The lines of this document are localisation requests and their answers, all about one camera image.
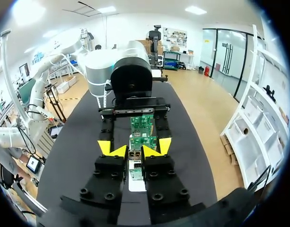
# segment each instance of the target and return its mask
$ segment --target glass door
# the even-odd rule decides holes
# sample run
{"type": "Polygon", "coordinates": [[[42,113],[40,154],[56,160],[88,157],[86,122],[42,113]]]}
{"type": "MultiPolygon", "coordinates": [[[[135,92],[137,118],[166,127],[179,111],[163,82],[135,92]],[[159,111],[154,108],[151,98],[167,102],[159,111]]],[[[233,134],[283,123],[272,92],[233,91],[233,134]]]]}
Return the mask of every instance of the glass door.
{"type": "MultiPolygon", "coordinates": [[[[261,49],[265,49],[263,40],[258,39],[258,47],[261,49]]],[[[254,48],[253,36],[248,35],[248,37],[247,37],[247,57],[246,57],[246,62],[245,62],[245,68],[244,68],[243,77],[242,77],[240,86],[239,86],[238,91],[237,91],[236,96],[235,96],[237,101],[240,101],[240,99],[243,96],[244,91],[246,89],[246,84],[248,82],[250,70],[252,67],[253,48],[254,48]]],[[[256,59],[255,71],[254,71],[254,75],[253,75],[253,82],[259,83],[259,79],[261,78],[261,75],[263,73],[263,68],[264,68],[264,57],[258,55],[257,59],[256,59]]]]}
{"type": "Polygon", "coordinates": [[[232,96],[235,94],[242,73],[245,52],[245,34],[218,30],[215,69],[212,78],[232,96]]]}
{"type": "Polygon", "coordinates": [[[200,66],[209,68],[209,76],[212,72],[213,60],[215,55],[216,30],[204,29],[202,38],[202,53],[200,66]]]}

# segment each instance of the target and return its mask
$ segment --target white ceiling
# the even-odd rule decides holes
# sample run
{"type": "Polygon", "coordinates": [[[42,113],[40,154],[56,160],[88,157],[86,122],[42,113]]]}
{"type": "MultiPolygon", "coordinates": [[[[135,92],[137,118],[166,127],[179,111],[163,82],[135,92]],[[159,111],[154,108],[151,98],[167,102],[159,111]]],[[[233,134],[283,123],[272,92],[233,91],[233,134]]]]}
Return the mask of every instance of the white ceiling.
{"type": "MultiPolygon", "coordinates": [[[[9,11],[8,20],[1,25],[1,30],[11,28],[8,40],[9,63],[13,64],[18,58],[27,56],[24,51],[32,46],[46,43],[49,38],[43,34],[49,30],[63,31],[76,26],[94,17],[70,13],[66,10],[75,10],[82,5],[78,0],[37,0],[46,8],[43,18],[30,26],[17,26],[9,11]]],[[[115,6],[116,13],[160,13],[170,16],[183,17],[194,20],[199,24],[256,24],[259,29],[262,23],[257,12],[246,0],[81,0],[89,6],[99,9],[115,6]],[[195,15],[185,11],[191,5],[198,6],[207,11],[204,15],[195,15]]]]}

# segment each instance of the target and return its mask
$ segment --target black motor housing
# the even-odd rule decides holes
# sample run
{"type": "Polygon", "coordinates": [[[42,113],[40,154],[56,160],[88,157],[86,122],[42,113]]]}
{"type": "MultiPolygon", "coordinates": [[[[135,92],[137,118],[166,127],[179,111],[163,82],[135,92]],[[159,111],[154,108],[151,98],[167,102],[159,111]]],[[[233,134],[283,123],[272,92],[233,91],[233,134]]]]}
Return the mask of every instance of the black motor housing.
{"type": "Polygon", "coordinates": [[[151,97],[152,74],[150,65],[139,57],[120,59],[114,65],[111,85],[117,104],[130,97],[151,97]]]}

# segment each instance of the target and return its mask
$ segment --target circuit board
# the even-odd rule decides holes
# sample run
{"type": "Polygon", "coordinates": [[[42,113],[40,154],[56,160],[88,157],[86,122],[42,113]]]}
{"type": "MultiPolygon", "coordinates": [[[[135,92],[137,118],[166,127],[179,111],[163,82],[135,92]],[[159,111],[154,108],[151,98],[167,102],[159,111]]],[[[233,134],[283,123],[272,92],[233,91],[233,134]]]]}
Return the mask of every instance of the circuit board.
{"type": "Polygon", "coordinates": [[[130,138],[131,151],[140,151],[142,145],[146,145],[147,147],[156,150],[157,145],[156,136],[130,138]]]}
{"type": "Polygon", "coordinates": [[[153,115],[131,118],[132,137],[148,137],[153,132],[153,115]]]}
{"type": "Polygon", "coordinates": [[[140,160],[129,160],[129,172],[132,180],[138,181],[143,180],[141,172],[141,161],[140,160]]]}

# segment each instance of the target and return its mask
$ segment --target workbench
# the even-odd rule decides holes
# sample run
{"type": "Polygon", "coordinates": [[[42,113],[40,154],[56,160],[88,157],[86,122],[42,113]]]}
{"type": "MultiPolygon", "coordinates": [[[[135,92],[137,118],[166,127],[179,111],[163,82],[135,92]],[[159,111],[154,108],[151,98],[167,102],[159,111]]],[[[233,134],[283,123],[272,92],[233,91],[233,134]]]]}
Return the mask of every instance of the workbench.
{"type": "MultiPolygon", "coordinates": [[[[154,82],[152,96],[164,97],[171,104],[168,112],[172,144],[169,155],[175,171],[190,193],[190,204],[203,202],[206,207],[217,202],[212,171],[196,130],[174,89],[168,83],[154,82]]],[[[111,106],[113,93],[107,97],[111,106]]],[[[79,201],[79,191],[95,170],[101,154],[97,139],[102,118],[97,100],[87,92],[65,123],[49,154],[38,187],[37,200],[47,209],[57,206],[65,195],[79,201]]],[[[114,127],[114,147],[129,144],[130,118],[119,118],[114,127]]],[[[97,210],[95,217],[104,221],[106,212],[97,210]]],[[[128,181],[123,188],[119,225],[149,225],[145,192],[130,192],[128,181]]]]}

